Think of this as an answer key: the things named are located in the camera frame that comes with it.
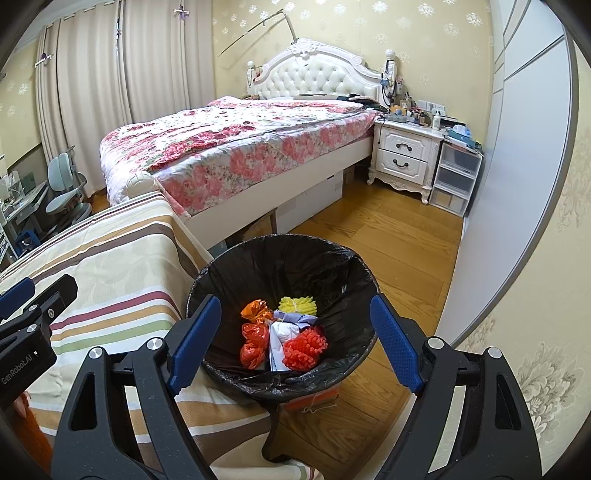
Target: pink floral comforter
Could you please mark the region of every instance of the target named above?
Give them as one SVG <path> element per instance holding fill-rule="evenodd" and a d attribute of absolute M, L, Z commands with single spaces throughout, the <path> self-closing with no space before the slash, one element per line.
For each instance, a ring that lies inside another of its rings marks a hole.
<path fill-rule="evenodd" d="M 108 198 L 112 205 L 127 200 L 128 179 L 147 171 L 187 218 L 357 140 L 376 115 L 349 102 L 224 97 L 127 125 L 100 144 Z"/>

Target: nightstand drawer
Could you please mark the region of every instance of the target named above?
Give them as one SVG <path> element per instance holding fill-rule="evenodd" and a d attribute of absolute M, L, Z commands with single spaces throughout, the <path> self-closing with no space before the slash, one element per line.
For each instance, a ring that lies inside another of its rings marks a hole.
<path fill-rule="evenodd" d="M 422 185 L 427 171 L 427 163 L 380 148 L 375 169 Z"/>
<path fill-rule="evenodd" d="M 381 132 L 379 147 L 407 157 L 427 161 L 428 149 L 431 141 L 419 135 L 400 134 L 384 128 Z"/>

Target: white leather headboard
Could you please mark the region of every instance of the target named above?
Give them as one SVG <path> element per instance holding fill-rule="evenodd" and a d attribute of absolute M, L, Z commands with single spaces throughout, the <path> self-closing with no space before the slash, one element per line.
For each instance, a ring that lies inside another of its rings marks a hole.
<path fill-rule="evenodd" d="M 249 62 L 252 78 L 254 62 Z M 382 100 L 381 74 L 369 70 L 363 59 L 342 48 L 301 38 L 262 67 L 249 84 L 249 93 L 263 99 L 304 93 L 358 93 Z"/>

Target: red plastic bag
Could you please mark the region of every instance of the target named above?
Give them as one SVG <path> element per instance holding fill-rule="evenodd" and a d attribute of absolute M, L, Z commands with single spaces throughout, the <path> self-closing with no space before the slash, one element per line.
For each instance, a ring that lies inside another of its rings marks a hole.
<path fill-rule="evenodd" d="M 249 343 L 267 349 L 269 347 L 269 327 L 264 323 L 244 323 L 242 336 Z"/>
<path fill-rule="evenodd" d="M 250 302 L 242 309 L 240 315 L 252 323 L 265 323 L 265 320 L 273 320 L 273 312 L 267 308 L 265 300 Z"/>
<path fill-rule="evenodd" d="M 328 347 L 321 328 L 308 328 L 283 344 L 283 363 L 291 370 L 308 372 L 318 364 L 320 354 Z"/>
<path fill-rule="evenodd" d="M 240 349 L 240 362 L 244 368 L 254 370 L 265 359 L 265 349 L 254 343 L 245 343 Z"/>

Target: trash can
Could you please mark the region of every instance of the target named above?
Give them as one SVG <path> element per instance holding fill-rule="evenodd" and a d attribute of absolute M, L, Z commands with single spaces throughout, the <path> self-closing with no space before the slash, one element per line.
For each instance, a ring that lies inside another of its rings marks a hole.
<path fill-rule="evenodd" d="M 369 318 L 370 301 L 379 294 L 375 277 L 351 249 L 320 238 L 261 236 L 224 252 L 195 280 L 187 318 L 210 293 L 221 301 L 222 322 L 203 366 L 221 384 L 260 401 L 279 404 L 338 384 L 368 356 L 377 339 Z M 258 299 L 274 310 L 286 296 L 314 297 L 328 350 L 306 373 L 245 369 L 239 352 L 246 320 L 240 312 Z"/>

